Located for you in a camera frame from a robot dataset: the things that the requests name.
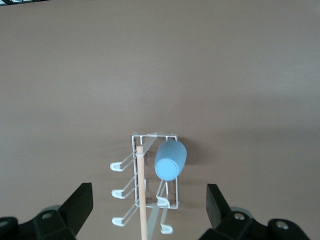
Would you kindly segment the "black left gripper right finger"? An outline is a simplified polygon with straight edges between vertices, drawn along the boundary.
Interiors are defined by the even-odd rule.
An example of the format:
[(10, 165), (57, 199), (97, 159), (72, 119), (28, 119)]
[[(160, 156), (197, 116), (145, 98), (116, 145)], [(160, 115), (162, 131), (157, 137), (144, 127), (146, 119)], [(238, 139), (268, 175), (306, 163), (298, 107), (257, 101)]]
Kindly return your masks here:
[(274, 218), (267, 225), (256, 221), (245, 211), (231, 208), (217, 184), (206, 187), (206, 211), (212, 228), (201, 240), (308, 240), (294, 222)]

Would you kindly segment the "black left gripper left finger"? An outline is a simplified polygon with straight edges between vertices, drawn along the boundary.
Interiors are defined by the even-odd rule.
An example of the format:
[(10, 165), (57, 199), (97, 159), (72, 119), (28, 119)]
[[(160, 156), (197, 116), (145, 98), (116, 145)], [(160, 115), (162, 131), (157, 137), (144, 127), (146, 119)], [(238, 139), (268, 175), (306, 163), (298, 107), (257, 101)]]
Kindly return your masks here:
[(92, 183), (82, 183), (61, 205), (44, 208), (31, 220), (0, 218), (2, 240), (75, 240), (94, 206)]

